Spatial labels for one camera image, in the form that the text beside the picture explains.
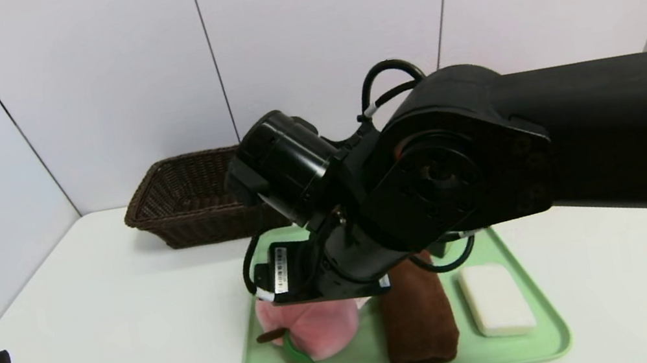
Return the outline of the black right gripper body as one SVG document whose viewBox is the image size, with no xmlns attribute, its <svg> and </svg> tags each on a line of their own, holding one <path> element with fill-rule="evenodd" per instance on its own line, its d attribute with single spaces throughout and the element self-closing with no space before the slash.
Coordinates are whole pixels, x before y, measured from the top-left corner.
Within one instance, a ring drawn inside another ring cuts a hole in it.
<svg viewBox="0 0 647 363">
<path fill-rule="evenodd" d="M 248 248 L 257 302 L 284 305 L 329 297 L 324 280 L 324 253 L 320 236 L 303 241 L 275 241 L 264 248 L 265 263 L 256 262 L 258 246 Z"/>
</svg>

